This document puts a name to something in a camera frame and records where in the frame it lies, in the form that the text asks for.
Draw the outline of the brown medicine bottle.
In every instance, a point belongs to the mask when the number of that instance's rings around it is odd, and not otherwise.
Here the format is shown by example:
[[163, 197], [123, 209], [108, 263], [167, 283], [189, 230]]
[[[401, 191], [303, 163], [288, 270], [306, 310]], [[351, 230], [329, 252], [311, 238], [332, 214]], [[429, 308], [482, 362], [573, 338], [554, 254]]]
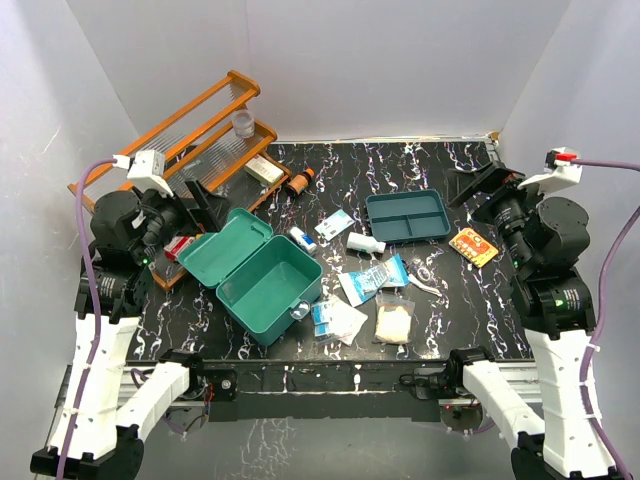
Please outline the brown medicine bottle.
[[315, 172], [311, 168], [306, 168], [302, 172], [296, 174], [286, 185], [286, 190], [290, 195], [299, 196], [312, 183]]

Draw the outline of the black handled scissors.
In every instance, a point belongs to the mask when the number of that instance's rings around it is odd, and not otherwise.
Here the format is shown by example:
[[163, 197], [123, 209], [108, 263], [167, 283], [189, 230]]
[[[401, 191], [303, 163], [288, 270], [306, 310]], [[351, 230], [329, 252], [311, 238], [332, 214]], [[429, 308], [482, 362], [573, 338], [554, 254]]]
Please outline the black handled scissors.
[[414, 262], [414, 261], [407, 262], [407, 261], [404, 261], [403, 264], [404, 264], [405, 270], [407, 272], [407, 276], [409, 278], [409, 281], [414, 285], [418, 285], [418, 284], [424, 285], [425, 277], [423, 275], [422, 267], [420, 265], [420, 262]]

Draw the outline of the white plastic bottle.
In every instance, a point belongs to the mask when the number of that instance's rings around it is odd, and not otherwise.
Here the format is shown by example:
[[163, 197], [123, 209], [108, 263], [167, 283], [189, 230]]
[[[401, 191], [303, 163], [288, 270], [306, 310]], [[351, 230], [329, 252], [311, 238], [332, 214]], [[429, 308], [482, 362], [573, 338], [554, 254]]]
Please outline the white plastic bottle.
[[347, 248], [368, 254], [383, 254], [386, 243], [376, 240], [372, 236], [350, 232], [347, 238]]

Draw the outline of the blue cotton swab bag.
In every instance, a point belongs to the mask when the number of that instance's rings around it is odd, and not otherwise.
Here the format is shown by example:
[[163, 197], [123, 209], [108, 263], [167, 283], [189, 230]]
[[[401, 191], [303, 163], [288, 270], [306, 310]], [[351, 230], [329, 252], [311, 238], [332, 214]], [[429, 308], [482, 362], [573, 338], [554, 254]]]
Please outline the blue cotton swab bag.
[[352, 307], [364, 304], [380, 289], [401, 288], [409, 284], [408, 274], [399, 254], [367, 270], [342, 273], [338, 280]]

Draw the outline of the clear bag of gauze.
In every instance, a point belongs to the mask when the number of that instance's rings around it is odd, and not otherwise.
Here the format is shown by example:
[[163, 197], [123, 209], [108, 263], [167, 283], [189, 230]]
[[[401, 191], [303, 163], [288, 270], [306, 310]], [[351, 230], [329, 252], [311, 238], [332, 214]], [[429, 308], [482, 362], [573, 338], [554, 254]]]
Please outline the clear bag of gauze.
[[311, 306], [314, 338], [351, 346], [368, 316], [335, 295]]

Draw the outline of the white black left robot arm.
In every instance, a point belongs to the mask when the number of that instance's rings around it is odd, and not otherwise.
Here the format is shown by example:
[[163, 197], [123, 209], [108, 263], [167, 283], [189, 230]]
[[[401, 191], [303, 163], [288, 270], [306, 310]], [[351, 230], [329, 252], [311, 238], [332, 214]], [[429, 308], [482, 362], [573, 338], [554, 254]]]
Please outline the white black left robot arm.
[[189, 195], [155, 189], [117, 190], [99, 198], [80, 233], [83, 245], [74, 311], [76, 342], [66, 397], [49, 443], [30, 462], [56, 479], [133, 479], [144, 442], [171, 404], [202, 395], [207, 376], [199, 355], [171, 349], [135, 392], [118, 403], [129, 345], [153, 279], [150, 266], [176, 237], [218, 232], [229, 200], [198, 181]]

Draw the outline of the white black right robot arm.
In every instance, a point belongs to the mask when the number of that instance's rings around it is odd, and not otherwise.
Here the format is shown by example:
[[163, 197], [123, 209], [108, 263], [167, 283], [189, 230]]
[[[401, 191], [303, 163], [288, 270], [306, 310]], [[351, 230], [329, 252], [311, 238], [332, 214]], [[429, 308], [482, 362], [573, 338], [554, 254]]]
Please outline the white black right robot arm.
[[512, 302], [534, 354], [543, 413], [537, 415], [505, 379], [486, 348], [451, 352], [447, 388], [480, 401], [510, 449], [518, 479], [628, 479], [606, 437], [597, 404], [592, 357], [604, 325], [575, 265], [589, 246], [589, 216], [558, 196], [575, 186], [583, 161], [552, 152], [532, 177], [499, 161], [447, 173], [447, 203], [476, 193], [487, 200], [472, 214], [496, 227], [515, 269]]

